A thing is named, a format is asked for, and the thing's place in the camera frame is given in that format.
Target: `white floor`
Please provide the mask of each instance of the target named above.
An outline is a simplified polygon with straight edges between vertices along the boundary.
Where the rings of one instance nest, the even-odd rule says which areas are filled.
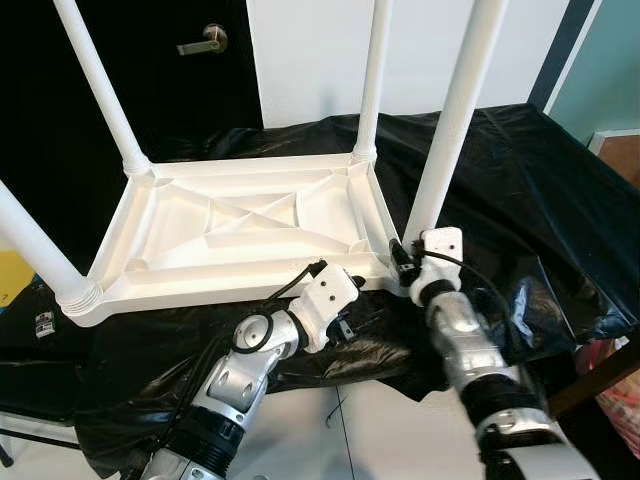
[[[39,434],[74,437],[49,426]],[[80,452],[6,437],[0,442],[15,459],[13,467],[0,467],[1,480],[98,479]],[[268,395],[228,478],[481,479],[476,452],[473,429],[452,391],[416,403],[364,382]]]

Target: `teal wall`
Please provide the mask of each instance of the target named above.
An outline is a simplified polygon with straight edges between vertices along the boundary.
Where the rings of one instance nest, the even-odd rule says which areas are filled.
[[[603,0],[549,114],[585,145],[640,128],[640,0]]]

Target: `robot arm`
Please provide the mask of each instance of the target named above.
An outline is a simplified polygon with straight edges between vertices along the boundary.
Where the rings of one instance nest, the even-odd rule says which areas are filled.
[[[442,228],[422,234],[424,250],[462,260],[462,234]],[[401,280],[411,298],[426,307],[426,327],[444,359],[444,370],[471,423],[488,479],[597,479],[486,336],[466,295],[459,292],[460,267],[423,256],[419,269],[399,244],[392,245]]]
[[[225,478],[267,391],[269,372],[299,350],[322,350],[331,322],[358,297],[358,286],[342,268],[324,262],[320,268],[286,310],[261,311],[238,324],[231,351],[217,361],[143,480]]]

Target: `door handle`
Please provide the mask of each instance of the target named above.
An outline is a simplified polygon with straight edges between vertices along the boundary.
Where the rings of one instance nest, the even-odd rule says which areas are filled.
[[[229,43],[227,33],[220,25],[211,23],[204,27],[202,36],[204,42],[185,43],[176,45],[180,55],[195,55],[197,53],[222,53],[227,49]]]

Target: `black door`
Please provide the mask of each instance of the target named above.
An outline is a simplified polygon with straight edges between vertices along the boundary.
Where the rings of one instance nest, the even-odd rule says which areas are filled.
[[[3,57],[0,178],[86,272],[126,178],[52,1],[11,2]],[[166,161],[175,144],[232,127],[261,127],[246,3],[79,0],[142,150]],[[180,56],[220,25],[221,54]]]

